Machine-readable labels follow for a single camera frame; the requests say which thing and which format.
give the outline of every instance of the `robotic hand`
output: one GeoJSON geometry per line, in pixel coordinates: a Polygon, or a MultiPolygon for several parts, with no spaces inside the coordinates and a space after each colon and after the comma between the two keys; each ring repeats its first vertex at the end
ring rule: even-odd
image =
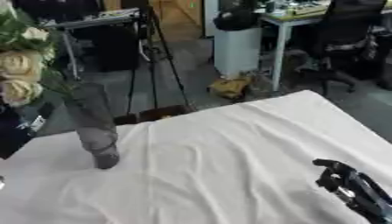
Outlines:
{"type": "Polygon", "coordinates": [[[372,224],[392,224],[392,199],[368,175],[338,161],[316,159],[326,169],[318,186],[336,194],[351,210],[372,224]]]}

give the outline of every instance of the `black office chair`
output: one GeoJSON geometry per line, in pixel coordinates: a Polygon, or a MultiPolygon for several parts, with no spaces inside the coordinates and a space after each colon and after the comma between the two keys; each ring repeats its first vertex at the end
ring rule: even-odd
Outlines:
{"type": "Polygon", "coordinates": [[[300,48],[317,61],[318,70],[302,69],[300,74],[317,76],[323,95],[328,95],[328,81],[337,81],[355,90],[355,84],[340,76],[334,61],[360,56],[370,41],[370,32],[387,0],[332,0],[321,22],[299,31],[300,48]]]}

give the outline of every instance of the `flower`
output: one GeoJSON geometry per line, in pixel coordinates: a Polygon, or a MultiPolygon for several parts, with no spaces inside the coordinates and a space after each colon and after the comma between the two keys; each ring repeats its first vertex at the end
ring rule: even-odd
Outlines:
{"type": "Polygon", "coordinates": [[[56,52],[54,51],[54,47],[51,46],[45,49],[42,56],[44,57],[44,61],[50,62],[54,60],[54,58],[56,57],[56,52]]]}
{"type": "Polygon", "coordinates": [[[49,32],[37,29],[35,27],[29,27],[22,34],[25,39],[39,39],[46,41],[49,36],[49,32]]]}
{"type": "Polygon", "coordinates": [[[7,12],[8,9],[8,1],[7,0],[0,0],[0,14],[4,14],[7,12]]]}
{"type": "Polygon", "coordinates": [[[30,103],[41,95],[43,88],[38,83],[23,80],[5,80],[0,83],[3,101],[11,107],[20,107],[30,103]]]}
{"type": "Polygon", "coordinates": [[[39,52],[0,53],[0,76],[9,80],[37,82],[41,79],[43,58],[39,52]]]}

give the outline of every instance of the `white tablecloth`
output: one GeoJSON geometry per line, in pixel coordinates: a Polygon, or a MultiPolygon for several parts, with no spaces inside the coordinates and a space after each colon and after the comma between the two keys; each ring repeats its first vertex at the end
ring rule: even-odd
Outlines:
{"type": "Polygon", "coordinates": [[[92,168],[74,133],[0,164],[0,223],[367,223],[314,181],[330,158],[392,193],[392,147],[304,91],[119,128],[122,162],[92,168]]]}

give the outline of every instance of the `gray cloth vase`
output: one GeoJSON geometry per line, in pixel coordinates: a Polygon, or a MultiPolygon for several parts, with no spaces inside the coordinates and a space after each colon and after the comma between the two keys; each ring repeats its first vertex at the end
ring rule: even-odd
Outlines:
{"type": "Polygon", "coordinates": [[[116,148],[118,135],[103,85],[80,84],[72,97],[65,98],[65,104],[83,148],[94,157],[95,167],[115,166],[120,160],[116,148]]]}

